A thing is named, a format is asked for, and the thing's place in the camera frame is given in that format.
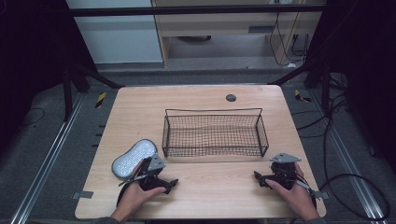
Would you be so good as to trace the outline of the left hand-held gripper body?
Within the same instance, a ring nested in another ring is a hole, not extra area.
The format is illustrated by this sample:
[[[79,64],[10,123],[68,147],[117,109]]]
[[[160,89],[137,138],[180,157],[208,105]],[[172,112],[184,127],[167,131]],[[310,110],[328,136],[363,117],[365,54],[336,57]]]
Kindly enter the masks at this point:
[[[142,190],[160,187],[159,173],[164,167],[163,160],[157,154],[143,159],[134,168],[132,175],[120,183],[121,190],[126,190],[134,182],[137,182]]]

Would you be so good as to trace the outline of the light wooden desk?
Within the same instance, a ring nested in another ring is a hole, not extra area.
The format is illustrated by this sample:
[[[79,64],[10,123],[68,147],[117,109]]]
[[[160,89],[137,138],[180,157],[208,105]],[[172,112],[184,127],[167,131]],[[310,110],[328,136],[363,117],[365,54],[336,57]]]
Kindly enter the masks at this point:
[[[155,7],[230,6],[230,5],[308,5],[325,0],[150,0]],[[292,38],[312,35],[321,13],[272,12],[157,15],[159,37],[205,35],[266,35],[278,63],[289,58]]]

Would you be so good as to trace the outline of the person's right hand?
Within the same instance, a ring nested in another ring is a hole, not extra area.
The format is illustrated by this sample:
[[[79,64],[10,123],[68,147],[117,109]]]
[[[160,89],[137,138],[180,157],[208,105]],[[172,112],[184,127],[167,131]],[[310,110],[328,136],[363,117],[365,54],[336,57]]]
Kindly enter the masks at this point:
[[[292,189],[285,189],[274,180],[266,180],[266,184],[287,202],[290,210],[304,222],[320,218],[307,190],[298,184]]]

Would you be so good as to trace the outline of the black metal stand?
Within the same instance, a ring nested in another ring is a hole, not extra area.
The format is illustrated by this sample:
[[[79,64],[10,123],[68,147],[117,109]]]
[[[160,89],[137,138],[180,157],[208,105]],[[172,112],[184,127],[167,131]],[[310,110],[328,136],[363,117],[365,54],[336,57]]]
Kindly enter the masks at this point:
[[[307,60],[300,67],[292,70],[285,76],[269,82],[269,85],[281,86],[287,81],[299,76],[302,73],[307,73],[304,80],[304,85],[310,89],[321,83],[321,108],[326,115],[330,115],[330,68],[324,60],[310,59]]]
[[[73,112],[71,85],[74,85],[78,92],[87,92],[90,89],[90,84],[85,76],[92,77],[112,89],[122,88],[121,84],[101,76],[98,72],[94,72],[93,70],[77,63],[70,63],[63,71],[64,121],[69,120]]]

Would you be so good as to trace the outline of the black horizontal bar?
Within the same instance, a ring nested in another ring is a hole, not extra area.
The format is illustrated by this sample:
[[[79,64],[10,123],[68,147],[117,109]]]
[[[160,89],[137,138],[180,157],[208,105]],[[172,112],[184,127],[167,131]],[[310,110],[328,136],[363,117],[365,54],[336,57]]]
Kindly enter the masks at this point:
[[[230,13],[272,13],[272,12],[317,12],[327,8],[326,4],[308,5],[235,5],[235,6],[187,6],[187,7],[123,7],[123,8],[81,8],[68,9],[74,17],[100,16],[146,16],[146,15],[189,15]]]

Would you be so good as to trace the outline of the person's left hand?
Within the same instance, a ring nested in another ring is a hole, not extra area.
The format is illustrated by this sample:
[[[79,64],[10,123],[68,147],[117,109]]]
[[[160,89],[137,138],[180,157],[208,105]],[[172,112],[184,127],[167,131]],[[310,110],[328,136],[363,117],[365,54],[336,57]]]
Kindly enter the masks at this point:
[[[111,215],[118,222],[125,222],[142,205],[153,197],[166,191],[164,187],[158,187],[150,190],[142,190],[138,183],[132,183],[123,193],[116,210]]]

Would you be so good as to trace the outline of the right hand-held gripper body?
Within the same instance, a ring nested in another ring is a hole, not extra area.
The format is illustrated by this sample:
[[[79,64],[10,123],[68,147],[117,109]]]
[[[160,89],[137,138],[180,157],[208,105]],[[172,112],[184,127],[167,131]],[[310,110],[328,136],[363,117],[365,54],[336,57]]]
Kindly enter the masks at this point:
[[[275,182],[285,189],[292,189],[297,179],[294,163],[298,161],[297,157],[284,152],[275,155],[271,159],[271,170],[275,175]]]

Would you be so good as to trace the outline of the white cabinet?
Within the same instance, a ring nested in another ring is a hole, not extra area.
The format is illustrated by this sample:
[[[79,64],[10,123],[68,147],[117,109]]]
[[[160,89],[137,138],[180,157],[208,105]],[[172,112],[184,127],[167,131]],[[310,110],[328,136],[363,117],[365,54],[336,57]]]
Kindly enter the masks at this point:
[[[150,0],[66,0],[70,9],[151,7]],[[161,63],[154,17],[75,17],[96,64]]]

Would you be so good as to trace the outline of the metal floor rail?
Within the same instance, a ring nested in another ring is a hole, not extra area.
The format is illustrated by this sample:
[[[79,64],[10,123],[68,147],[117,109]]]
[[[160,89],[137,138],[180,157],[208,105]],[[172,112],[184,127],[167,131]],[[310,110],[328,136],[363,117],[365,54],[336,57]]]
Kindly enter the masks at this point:
[[[36,200],[48,179],[50,171],[63,148],[64,142],[73,127],[84,98],[84,94],[77,94],[76,101],[72,104],[71,114],[62,123],[60,130],[57,132],[57,135],[55,136],[45,159],[41,163],[30,188],[25,193],[20,205],[12,216],[10,224],[26,223],[33,207],[35,206]]]
[[[340,162],[348,174],[353,189],[362,204],[366,216],[371,220],[372,224],[388,224],[385,219],[385,212],[381,210],[374,194],[370,190],[369,183],[362,179],[361,172],[351,156],[347,152],[347,148],[343,143],[339,132],[331,121],[326,121],[325,137],[332,140],[333,148],[337,153]]]

